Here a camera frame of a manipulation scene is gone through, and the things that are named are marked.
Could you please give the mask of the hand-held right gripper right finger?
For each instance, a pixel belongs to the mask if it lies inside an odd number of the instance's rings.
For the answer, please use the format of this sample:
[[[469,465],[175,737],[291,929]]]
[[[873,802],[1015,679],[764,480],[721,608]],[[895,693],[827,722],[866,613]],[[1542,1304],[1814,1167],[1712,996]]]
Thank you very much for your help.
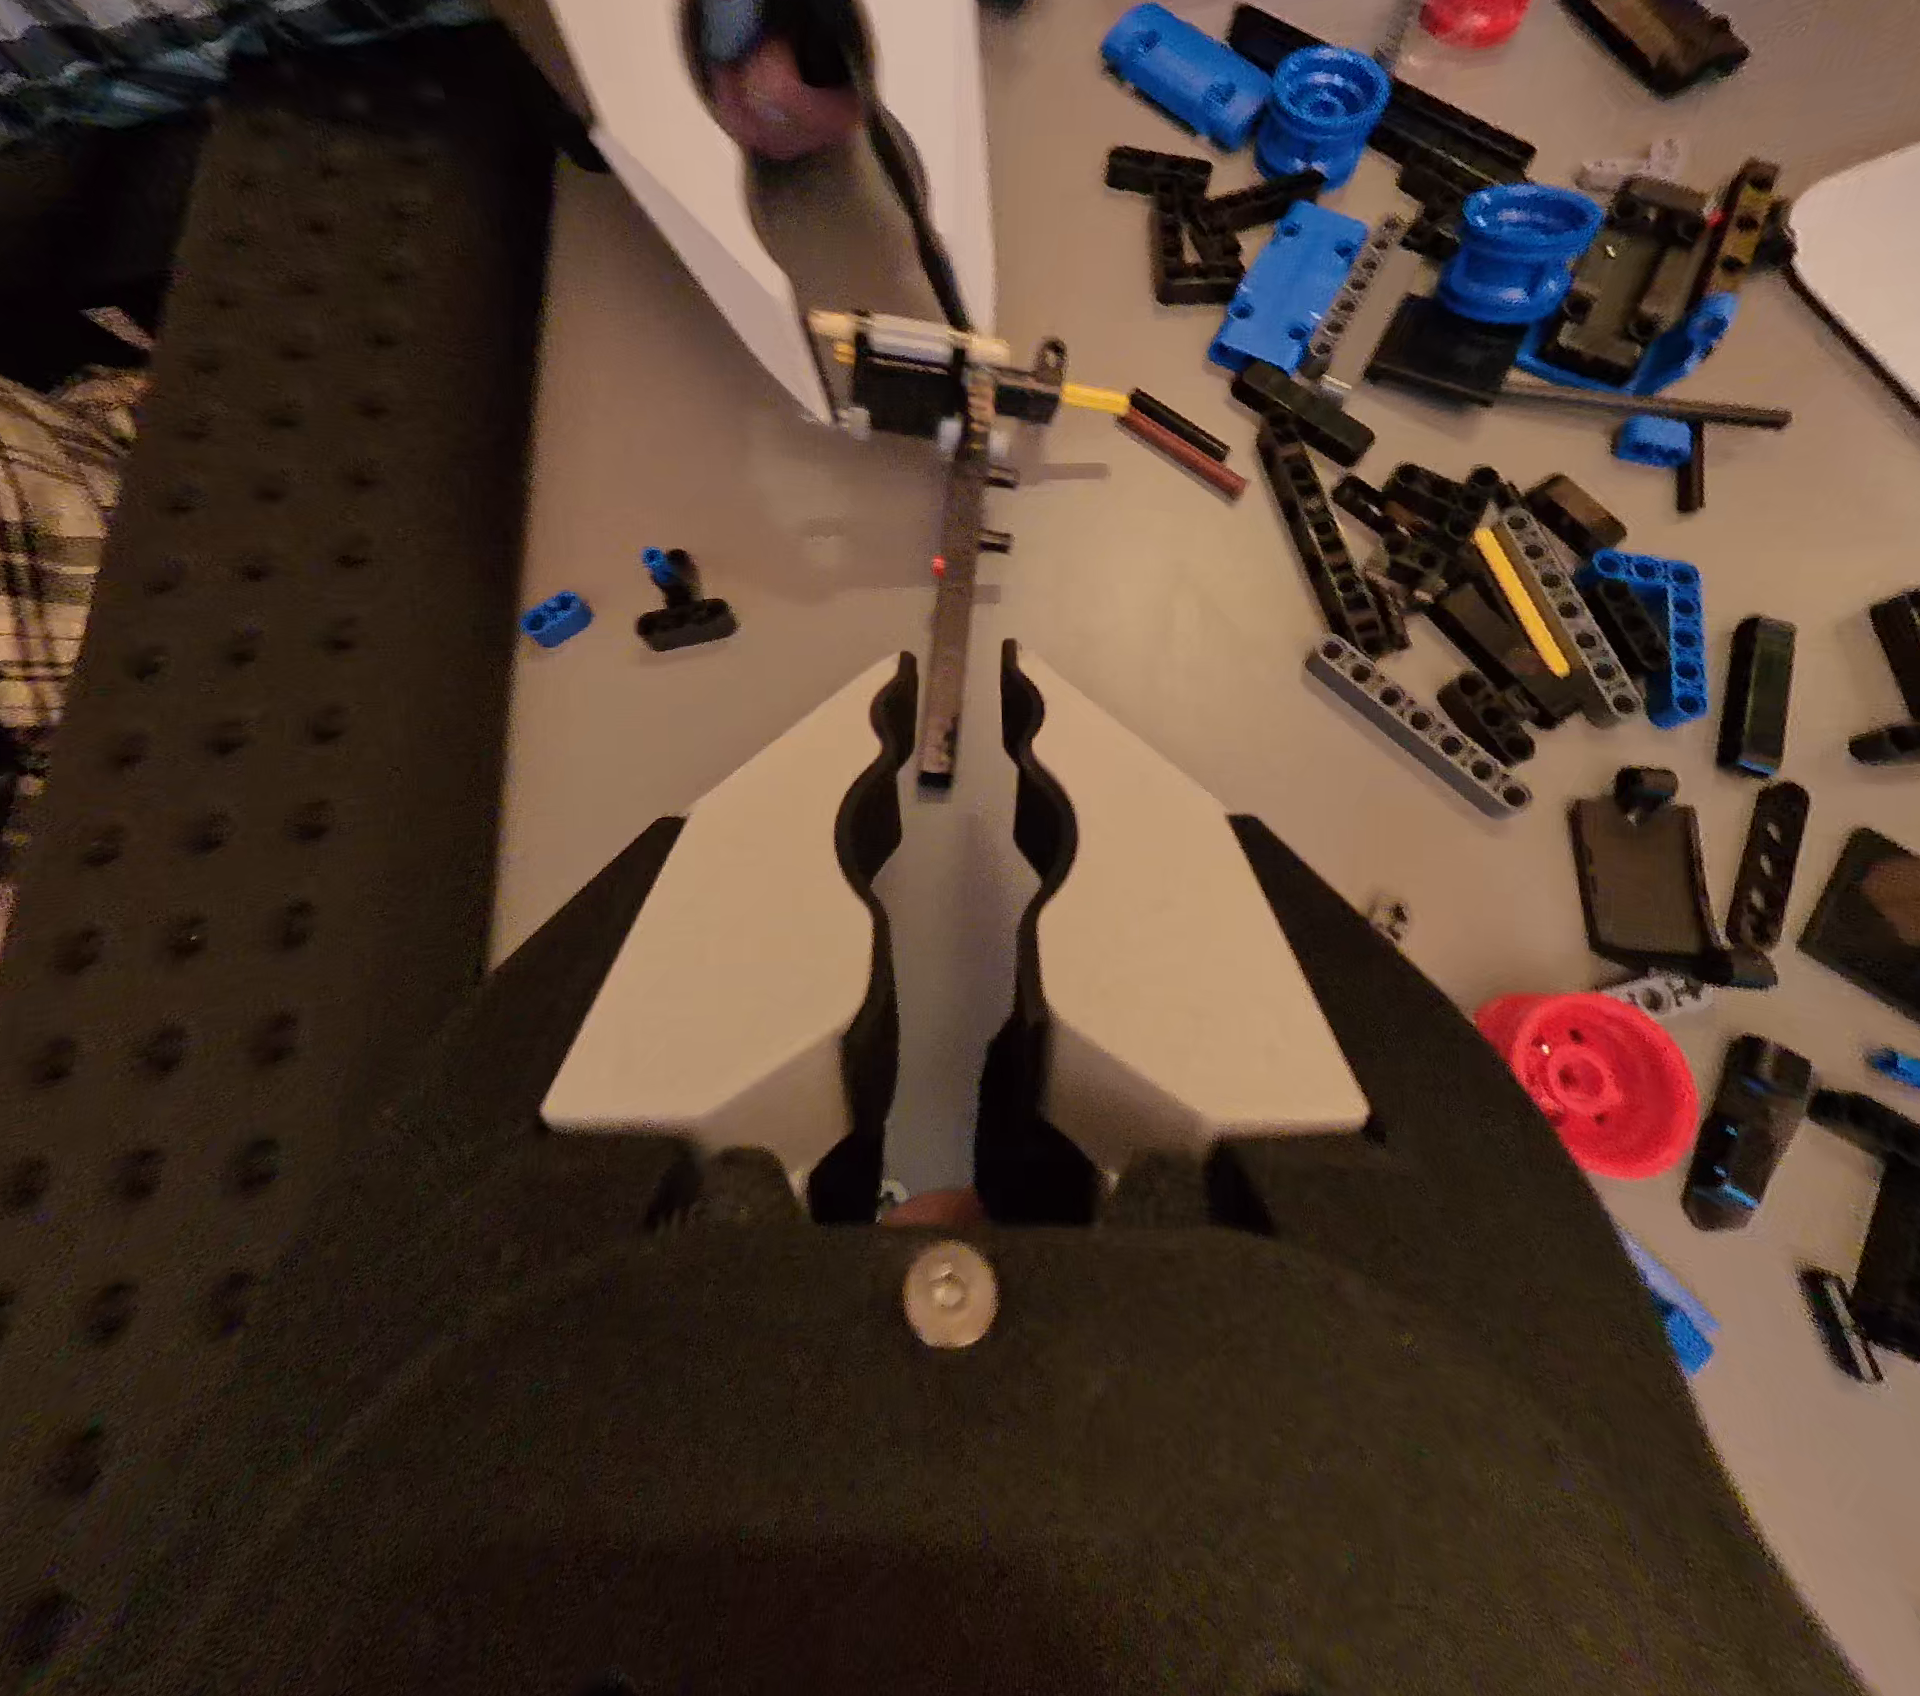
[[[995,1202],[1364,1133],[1370,1104],[1228,802],[1018,641],[998,737],[1034,892],[995,1037]]]

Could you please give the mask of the black T-shaped beam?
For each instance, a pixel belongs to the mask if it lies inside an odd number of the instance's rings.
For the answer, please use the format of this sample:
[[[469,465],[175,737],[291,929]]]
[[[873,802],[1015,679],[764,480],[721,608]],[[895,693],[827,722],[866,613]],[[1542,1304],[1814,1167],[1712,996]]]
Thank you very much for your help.
[[[703,585],[703,571],[681,548],[662,548],[662,553],[673,557],[673,580],[652,580],[658,605],[633,613],[640,645],[652,653],[679,653],[734,641],[738,633],[734,605]]]

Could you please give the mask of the black beam assembly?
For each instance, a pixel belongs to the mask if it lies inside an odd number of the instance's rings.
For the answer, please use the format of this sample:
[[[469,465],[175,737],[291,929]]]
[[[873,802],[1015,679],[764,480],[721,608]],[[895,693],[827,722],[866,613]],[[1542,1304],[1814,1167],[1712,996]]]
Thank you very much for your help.
[[[952,790],[969,693],[969,624],[980,557],[1006,553],[987,527],[987,491],[1015,491],[1004,421],[1049,425],[1062,407],[1131,412],[1117,385],[1068,376],[1068,345],[1039,345],[1018,365],[1004,339],[873,310],[811,310],[806,331],[841,367],[834,421],[854,434],[932,440],[940,480],[940,531],[932,557],[932,645],[919,675],[919,790]]]

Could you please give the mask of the blue curved panel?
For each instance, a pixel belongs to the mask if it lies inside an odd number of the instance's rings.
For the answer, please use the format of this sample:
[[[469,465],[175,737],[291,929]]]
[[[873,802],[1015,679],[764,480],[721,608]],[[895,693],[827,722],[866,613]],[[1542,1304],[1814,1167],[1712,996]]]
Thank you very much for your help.
[[[1123,7],[1100,40],[1100,62],[1215,149],[1251,147],[1272,99],[1272,70],[1164,6]]]
[[[1645,1277],[1654,1315],[1665,1322],[1668,1350],[1672,1361],[1689,1369],[1689,1381],[1698,1369],[1712,1365],[1717,1356],[1717,1333],[1721,1322],[1712,1317],[1712,1308],[1654,1253],[1645,1250],[1631,1232],[1617,1232],[1617,1244],[1632,1262],[1632,1272]]]

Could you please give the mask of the long grey beam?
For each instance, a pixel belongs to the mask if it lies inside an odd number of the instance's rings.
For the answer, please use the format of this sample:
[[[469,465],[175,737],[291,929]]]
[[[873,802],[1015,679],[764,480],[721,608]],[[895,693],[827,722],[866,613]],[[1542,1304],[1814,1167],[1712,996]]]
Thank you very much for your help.
[[[1532,811],[1532,790],[1495,761],[1495,750],[1469,743],[1440,708],[1391,685],[1358,645],[1317,633],[1303,653],[1303,675],[1472,814],[1519,819]]]

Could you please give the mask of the blue wheel rim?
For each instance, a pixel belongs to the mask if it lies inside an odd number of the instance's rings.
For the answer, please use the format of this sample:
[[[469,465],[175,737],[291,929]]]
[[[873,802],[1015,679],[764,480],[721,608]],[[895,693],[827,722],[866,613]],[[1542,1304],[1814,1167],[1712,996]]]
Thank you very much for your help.
[[[1591,192],[1551,183],[1495,183],[1457,202],[1452,250],[1434,281],[1448,316],[1479,325],[1536,325],[1564,292],[1603,213]]]
[[[1262,178],[1317,173],[1325,188],[1345,188],[1391,87],[1391,70],[1352,49],[1311,44],[1284,53],[1255,126]]]

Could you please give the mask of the black curved panel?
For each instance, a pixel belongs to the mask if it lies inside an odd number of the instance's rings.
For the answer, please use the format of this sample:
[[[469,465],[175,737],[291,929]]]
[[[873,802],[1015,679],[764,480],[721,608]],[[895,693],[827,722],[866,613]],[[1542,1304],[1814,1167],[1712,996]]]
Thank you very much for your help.
[[[1572,802],[1572,865],[1591,955],[1631,974],[1702,986],[1772,986],[1772,961],[1721,937],[1707,892],[1698,811],[1675,773],[1625,766],[1603,796]]]

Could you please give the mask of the yellow axle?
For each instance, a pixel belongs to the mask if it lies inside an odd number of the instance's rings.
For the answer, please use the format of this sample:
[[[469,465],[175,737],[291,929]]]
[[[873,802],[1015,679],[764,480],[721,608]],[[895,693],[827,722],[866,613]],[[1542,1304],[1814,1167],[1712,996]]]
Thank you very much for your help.
[[[1572,679],[1572,659],[1554,645],[1542,605],[1532,600],[1519,562],[1508,557],[1501,536],[1495,522],[1472,527],[1472,557],[1485,562],[1490,580],[1497,585],[1501,608],[1519,618],[1519,629],[1525,633],[1532,653],[1542,659],[1542,666],[1551,679]]]

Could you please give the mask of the short black axle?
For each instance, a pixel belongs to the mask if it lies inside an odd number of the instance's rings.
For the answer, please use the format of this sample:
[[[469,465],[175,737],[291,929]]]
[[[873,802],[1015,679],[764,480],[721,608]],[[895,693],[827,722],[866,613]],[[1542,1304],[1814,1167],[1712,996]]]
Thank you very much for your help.
[[[1183,440],[1188,450],[1228,465],[1229,447],[1210,430],[1204,430],[1199,421],[1188,421],[1183,412],[1171,412],[1164,396],[1131,385],[1131,412],[1143,414],[1149,425],[1160,425],[1164,434]]]

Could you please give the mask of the black perforated panel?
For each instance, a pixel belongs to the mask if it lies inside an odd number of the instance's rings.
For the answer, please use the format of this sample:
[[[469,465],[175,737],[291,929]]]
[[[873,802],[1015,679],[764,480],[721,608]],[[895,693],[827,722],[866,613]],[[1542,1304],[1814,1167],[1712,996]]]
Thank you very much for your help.
[[[3,1693],[480,977],[551,138],[494,28],[248,70],[3,937]]]

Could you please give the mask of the dark grey beam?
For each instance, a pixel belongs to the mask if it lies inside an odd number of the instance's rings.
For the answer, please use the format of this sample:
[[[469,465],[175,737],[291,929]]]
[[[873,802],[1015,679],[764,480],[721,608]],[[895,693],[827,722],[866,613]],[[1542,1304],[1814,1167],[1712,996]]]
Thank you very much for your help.
[[[1542,605],[1554,645],[1572,659],[1572,689],[1580,704],[1580,717],[1597,726],[1617,726],[1631,717],[1645,717],[1645,693],[1617,665],[1612,645],[1597,624],[1585,594],[1577,589],[1563,553],[1551,548],[1546,527],[1525,507],[1497,507],[1495,527],[1519,562],[1532,600]]]

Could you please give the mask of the black flat panel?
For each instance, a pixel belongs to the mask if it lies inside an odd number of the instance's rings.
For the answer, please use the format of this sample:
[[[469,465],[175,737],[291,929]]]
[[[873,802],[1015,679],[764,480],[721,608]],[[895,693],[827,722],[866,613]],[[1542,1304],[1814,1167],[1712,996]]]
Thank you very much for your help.
[[[1920,1024],[1920,857],[1914,849],[1854,826],[1799,950],[1878,1003]]]

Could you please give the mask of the thin black axle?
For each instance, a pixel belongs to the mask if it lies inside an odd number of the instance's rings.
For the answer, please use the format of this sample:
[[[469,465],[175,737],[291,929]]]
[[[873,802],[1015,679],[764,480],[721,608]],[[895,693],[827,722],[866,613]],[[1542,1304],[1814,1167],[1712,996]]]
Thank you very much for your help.
[[[1717,402],[1717,396],[1672,396],[1672,394],[1617,394],[1617,385],[1564,385],[1536,376],[1508,376],[1497,402],[1554,407],[1554,412],[1597,412],[1597,414],[1672,414],[1694,425],[1729,425],[1729,430],[1783,430],[1794,425],[1787,407],[1753,402]]]

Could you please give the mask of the person's plaid shirt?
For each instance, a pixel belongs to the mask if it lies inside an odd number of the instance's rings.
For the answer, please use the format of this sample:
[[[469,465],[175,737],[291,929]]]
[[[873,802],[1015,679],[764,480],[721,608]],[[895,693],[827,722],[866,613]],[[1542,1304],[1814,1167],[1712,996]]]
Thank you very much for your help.
[[[41,790],[147,385],[147,367],[86,367],[50,394],[0,383],[3,853]]]

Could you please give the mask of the black frame subassembly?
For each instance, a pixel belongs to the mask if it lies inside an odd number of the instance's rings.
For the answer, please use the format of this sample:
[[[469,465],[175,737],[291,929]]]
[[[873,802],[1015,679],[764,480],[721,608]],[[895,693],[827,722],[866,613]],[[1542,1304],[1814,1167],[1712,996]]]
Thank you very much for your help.
[[[1577,325],[1577,353],[1631,367],[1631,345],[1683,325],[1712,292],[1740,296],[1753,275],[1783,265],[1787,250],[1787,192],[1771,158],[1747,158],[1721,192],[1631,178],[1572,265],[1554,316]]]

